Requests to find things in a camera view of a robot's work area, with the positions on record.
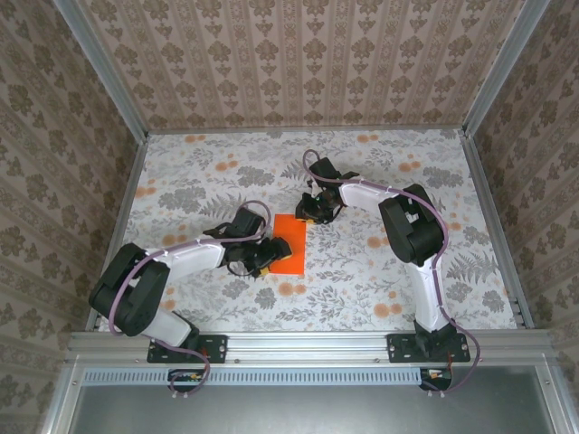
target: cable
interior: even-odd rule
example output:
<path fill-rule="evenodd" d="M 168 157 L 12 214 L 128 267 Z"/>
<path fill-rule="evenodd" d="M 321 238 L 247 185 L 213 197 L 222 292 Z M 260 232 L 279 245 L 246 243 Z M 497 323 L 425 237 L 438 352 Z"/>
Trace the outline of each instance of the cable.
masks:
<path fill-rule="evenodd" d="M 416 201 L 417 203 L 422 205 L 424 208 L 426 208 L 428 211 L 430 211 L 432 213 L 432 215 L 434 216 L 434 218 L 436 218 L 436 221 L 439 223 L 439 226 L 441 227 L 442 234 L 443 234 L 442 248 L 439 250 L 439 252 L 434 257 L 434 260 L 432 261 L 432 266 L 431 266 L 432 278 L 434 279 L 434 288 L 436 290 L 436 299 L 438 301 L 438 308 L 441 310 L 442 316 L 444 316 L 444 318 L 449 322 L 449 324 L 451 324 L 452 326 L 454 326 L 455 328 L 460 330 L 463 334 L 468 336 L 470 338 L 470 340 L 472 340 L 472 342 L 474 343 L 476 350 L 477 350 L 477 354 L 474 358 L 474 361 L 472 362 L 472 366 L 470 367 L 469 371 L 464 376 L 464 378 L 462 378 L 462 380 L 457 385 L 450 387 L 448 390 L 446 390 L 444 392 L 449 393 L 449 392 L 456 391 L 457 389 L 459 389 L 460 387 L 462 387 L 466 383 L 466 381 L 470 378 L 470 376 L 472 375 L 474 370 L 477 368 L 477 365 L 479 364 L 479 361 L 480 361 L 480 344 L 479 344 L 479 341 L 476 339 L 476 337 L 471 332 L 469 332 L 467 329 L 458 325 L 456 323 L 456 321 L 454 321 L 454 319 L 452 319 L 449 316 L 449 314 L 444 309 L 444 306 L 442 305 L 442 292 L 441 292 L 441 287 L 440 287 L 439 280 L 438 280 L 438 272 L 436 271 L 436 265 L 437 265 L 439 259 L 441 258 L 442 254 L 444 253 L 444 251 L 448 247 L 448 244 L 449 244 L 449 231 L 446 228 L 446 223 L 444 222 L 442 216 L 438 213 L 438 211 L 436 211 L 436 208 L 434 208 L 432 205 L 430 205 L 429 203 L 424 201 L 424 199 L 418 197 L 415 194 L 405 192 L 404 190 L 398 190 L 396 188 L 386 187 L 384 185 L 372 183 L 370 181 L 365 181 L 364 179 L 340 180 L 340 179 L 330 179 L 330 178 L 324 178 L 322 176 L 318 176 L 318 175 L 314 174 L 311 170 L 309 170 L 308 161 L 307 161 L 309 154 L 314 154 L 318 160 L 320 159 L 320 157 L 319 157 L 319 153 L 317 151 L 315 151 L 314 149 L 308 149 L 306 152 L 304 152 L 304 155 L 302 157 L 302 164 L 304 166 L 304 170 L 312 178 L 317 179 L 319 181 L 323 181 L 325 183 L 362 184 L 362 185 L 367 185 L 369 187 L 377 188 L 379 190 L 383 190 L 383 191 L 388 192 L 388 193 L 400 194 L 401 196 L 405 196 L 405 197 L 408 197 L 409 199 L 412 199 L 413 201 Z M 427 383 L 427 385 L 429 387 L 432 387 L 436 391 L 438 390 L 433 385 L 431 385 L 429 383 Z"/>
<path fill-rule="evenodd" d="M 125 278 L 125 280 L 123 280 L 123 283 L 120 285 L 119 288 L 119 292 L 117 292 L 117 295 L 115 296 L 115 299 L 112 302 L 112 306 L 110 307 L 110 311 L 109 311 L 109 331 L 114 335 L 114 336 L 121 336 L 123 335 L 121 332 L 118 332 L 115 329 L 115 315 L 117 314 L 117 308 L 119 307 L 119 303 L 120 300 L 123 298 L 123 295 L 125 294 L 125 291 L 128 288 L 128 284 L 130 283 L 130 281 L 138 274 L 138 272 L 145 267 L 145 265 L 147 265 L 147 263 L 155 258 L 158 258 L 160 256 L 166 256 L 169 253 L 177 253 L 180 250 L 185 250 L 188 249 L 190 247 L 194 247 L 194 246 L 198 246 L 198 245 L 205 245 L 205 244 L 222 244 L 224 242 L 244 242 L 244 241 L 251 241 L 251 240 L 259 240 L 260 238 L 263 237 L 263 235 L 265 234 L 265 232 L 268 230 L 268 228 L 271 225 L 271 211 L 270 208 L 268 208 L 268 206 L 263 203 L 262 201 L 247 201 L 244 202 L 240 205 L 240 207 L 238 208 L 238 210 L 242 207 L 247 207 L 247 205 L 249 204 L 258 204 L 261 207 L 263 207 L 263 209 L 265 210 L 265 212 L 267 213 L 267 220 L 265 222 L 265 224 L 263 225 L 263 227 L 257 231 L 255 234 L 250 235 L 249 237 L 241 237 L 241 238 L 226 238 L 226 239 L 220 239 L 220 240 L 216 240 L 216 239 L 212 239 L 212 238 L 208 238 L 208 239 L 203 239 L 203 240 L 194 240 L 194 241 L 189 241 L 189 242 L 184 242 L 183 244 L 177 244 L 176 246 L 172 246 L 169 247 L 165 250 L 159 250 L 156 252 L 153 252 L 149 255 L 147 255 L 144 259 L 142 259 L 141 261 L 139 261 L 135 267 L 127 274 L 127 277 Z M 205 376 L 204 378 L 199 382 L 199 384 L 197 384 L 190 393 L 194 393 L 197 390 L 199 390 L 199 388 L 205 383 L 207 376 L 209 375 L 209 360 L 203 356 L 202 354 L 199 354 L 197 351 L 193 351 L 193 350 L 187 350 L 184 348 L 178 348 L 178 347 L 174 347 L 171 346 L 169 344 L 167 344 L 166 342 L 163 341 L 159 341 L 156 340 L 156 342 L 162 346 L 164 346 L 165 348 L 171 350 L 171 351 L 175 351 L 177 353 L 186 353 L 186 354 L 191 354 L 194 355 L 195 357 L 199 357 L 201 360 L 204 361 L 205 363 Z"/>
<path fill-rule="evenodd" d="M 252 275 L 252 273 L 254 273 L 256 271 L 256 269 L 253 269 L 252 271 L 250 271 L 247 274 L 239 274 L 236 273 L 235 271 L 232 270 L 232 264 L 227 264 L 226 265 L 227 271 L 229 271 L 230 273 L 232 273 L 234 276 L 237 276 L 238 278 L 248 278 Z"/>
<path fill-rule="evenodd" d="M 205 365 L 204 367 L 204 376 L 203 378 L 199 381 L 199 383 L 193 388 L 191 389 L 191 391 L 189 392 L 178 392 L 175 390 L 175 380 L 179 377 L 185 376 L 187 375 L 187 373 L 177 373 L 176 375 L 173 375 L 173 377 L 171 377 L 171 382 L 169 383 L 169 390 L 173 393 L 173 396 L 177 396 L 177 395 L 181 395 L 184 396 L 185 398 L 189 395 L 193 395 L 194 393 L 199 392 L 199 390 L 203 387 L 203 385 L 205 384 L 205 382 L 207 381 L 207 379 L 209 378 L 209 374 L 211 373 L 211 364 L 209 363 L 209 359 L 207 357 L 205 357 L 204 355 L 202 355 L 201 353 L 198 353 L 195 350 L 188 350 L 185 348 L 179 348 L 176 346 L 172 346 L 169 345 L 167 342 L 164 341 L 159 341 L 158 339 L 153 339 L 153 341 L 156 344 L 159 344 L 161 346 L 164 346 L 167 350 L 170 351 L 175 351 L 176 353 L 185 353 L 185 354 L 191 354 L 194 355 L 195 357 L 201 359 Z"/>
<path fill-rule="evenodd" d="M 342 212 L 343 209 L 344 209 L 344 205 L 340 205 L 340 207 L 337 209 L 336 213 L 332 216 L 332 220 L 328 223 L 333 222 L 338 217 L 338 215 L 340 215 L 340 213 Z"/>

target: gray leaf pattern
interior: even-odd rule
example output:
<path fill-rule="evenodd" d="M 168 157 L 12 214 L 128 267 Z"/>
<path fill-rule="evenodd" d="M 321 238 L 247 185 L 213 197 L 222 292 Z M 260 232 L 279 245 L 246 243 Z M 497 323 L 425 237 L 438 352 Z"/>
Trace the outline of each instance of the gray leaf pattern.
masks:
<path fill-rule="evenodd" d="M 251 199 L 264 201 L 273 214 L 294 213 L 308 190 L 300 161 L 310 147 L 342 173 L 353 170 L 399 188 L 424 185 L 450 228 L 451 248 L 442 260 L 449 310 L 466 327 L 515 326 L 468 165 L 456 157 L 462 156 L 456 131 L 153 135 L 125 241 L 155 248 L 194 240 L 230 222 Z M 432 153 L 446 157 L 434 161 Z M 21 249 L 17 237 L 10 240 Z M 405 265 L 380 220 L 356 208 L 332 224 L 308 226 L 304 275 L 238 278 L 219 268 L 171 285 L 163 306 L 205 330 L 413 328 Z"/>

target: wall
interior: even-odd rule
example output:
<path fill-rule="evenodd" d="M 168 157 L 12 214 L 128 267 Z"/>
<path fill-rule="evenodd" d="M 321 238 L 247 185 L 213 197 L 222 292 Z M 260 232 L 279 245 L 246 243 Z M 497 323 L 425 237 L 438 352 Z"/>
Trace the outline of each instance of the wall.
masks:
<path fill-rule="evenodd" d="M 551 2 L 475 139 L 534 319 L 579 397 L 579 2 Z"/>
<path fill-rule="evenodd" d="M 522 0 L 81 0 L 149 129 L 458 125 Z"/>
<path fill-rule="evenodd" d="M 0 3 L 0 432 L 34 432 L 84 327 L 135 143 L 51 1 Z"/>

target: metal bar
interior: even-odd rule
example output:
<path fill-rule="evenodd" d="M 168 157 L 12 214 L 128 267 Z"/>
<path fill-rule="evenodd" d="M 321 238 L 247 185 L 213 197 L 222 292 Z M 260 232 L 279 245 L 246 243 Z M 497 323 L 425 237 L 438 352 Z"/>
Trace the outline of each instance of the metal bar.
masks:
<path fill-rule="evenodd" d="M 467 136 L 474 136 L 476 133 L 548 4 L 549 0 L 533 0 L 523 5 L 464 120 Z"/>
<path fill-rule="evenodd" d="M 172 368 L 87 368 L 83 386 L 167 386 Z M 207 386 L 357 386 L 419 385 L 419 368 L 240 368 L 215 366 L 207 378 Z M 175 385 L 191 385 L 176 380 Z"/>
<path fill-rule="evenodd" d="M 536 367 L 536 377 L 556 434 L 579 432 L 577 412 L 561 368 L 545 359 Z"/>
<path fill-rule="evenodd" d="M 241 127 L 236 128 L 236 133 L 289 133 L 296 131 L 388 131 L 388 130 L 419 130 L 426 131 L 432 129 L 462 129 L 460 124 L 449 125 L 320 125 L 320 126 L 286 126 L 286 127 Z M 216 134 L 231 133 L 231 128 L 199 128 L 199 129 L 151 129 L 151 135 L 171 135 L 171 134 Z"/>
<path fill-rule="evenodd" d="M 507 237 L 505 237 L 505 232 L 503 232 L 500 219 L 498 218 L 497 207 L 492 199 L 489 183 L 487 182 L 484 169 L 482 168 L 482 163 L 480 162 L 479 152 L 477 151 L 474 138 L 472 136 L 461 137 L 460 140 L 462 140 L 464 155 L 469 165 L 474 188 L 479 197 L 480 209 L 482 210 L 485 222 L 487 223 L 487 228 L 489 229 L 490 241 L 492 242 L 493 250 L 497 254 L 497 263 L 503 276 L 503 280 L 505 281 L 505 286 L 509 292 L 512 291 L 512 296 L 517 299 L 520 308 L 520 315 L 523 317 L 525 327 L 533 328 L 535 323 L 533 322 L 531 311 L 528 308 L 523 287 L 518 279 L 515 262 L 510 254 Z"/>
<path fill-rule="evenodd" d="M 135 199 L 135 192 L 137 191 L 138 179 L 141 176 L 143 170 L 143 165 L 145 164 L 145 156 L 147 156 L 148 142 L 143 143 L 139 146 L 137 153 L 135 154 L 135 159 L 133 160 L 133 167 L 130 170 L 130 176 L 127 181 L 127 188 L 125 189 L 125 194 L 123 195 L 123 201 L 120 203 L 119 216 L 117 217 L 117 223 L 115 224 L 115 229 L 110 237 L 109 249 L 107 250 L 107 256 L 102 264 L 103 272 L 110 264 L 113 256 L 117 254 L 120 247 L 123 244 L 123 238 L 125 237 L 125 229 L 127 228 L 128 217 L 130 216 L 130 209 L 133 206 L 133 200 Z M 96 310 L 91 309 L 89 313 L 89 318 L 87 319 L 87 324 L 84 329 L 87 332 L 93 331 L 95 324 L 97 322 L 97 316 L 99 314 Z"/>
<path fill-rule="evenodd" d="M 225 366 L 248 367 L 362 367 L 389 363 L 386 335 L 400 333 L 230 333 Z M 482 366 L 536 366 L 544 357 L 555 362 L 545 330 L 476 331 Z M 166 366 L 146 363 L 148 340 L 108 333 L 75 333 L 65 364 L 91 367 Z M 441 366 L 443 363 L 401 363 L 403 366 Z M 181 367 L 199 366 L 194 363 Z"/>
<path fill-rule="evenodd" d="M 52 397 L 51 410 L 44 421 L 42 434 L 67 434 L 71 429 L 72 417 L 81 394 L 85 368 L 73 366 L 63 368 L 58 388 Z"/>
<path fill-rule="evenodd" d="M 89 20 L 84 16 L 81 2 L 70 0 L 55 0 L 54 3 L 61 11 L 64 20 L 72 30 L 72 34 L 81 45 L 84 54 L 90 61 L 92 68 L 97 72 L 100 81 L 112 98 L 120 115 L 130 129 L 138 145 L 145 142 L 146 127 L 133 104 L 127 89 L 123 86 L 115 67 L 100 45 L 96 32 L 92 30 Z"/>

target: gray panel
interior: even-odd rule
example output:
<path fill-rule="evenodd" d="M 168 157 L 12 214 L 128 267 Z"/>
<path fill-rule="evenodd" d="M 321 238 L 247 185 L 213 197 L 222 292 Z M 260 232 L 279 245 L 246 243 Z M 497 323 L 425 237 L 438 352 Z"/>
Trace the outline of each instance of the gray panel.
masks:
<path fill-rule="evenodd" d="M 188 399 L 165 387 L 87 387 L 77 434 L 548 434 L 534 368 L 482 368 L 440 398 L 417 387 L 212 386 Z"/>

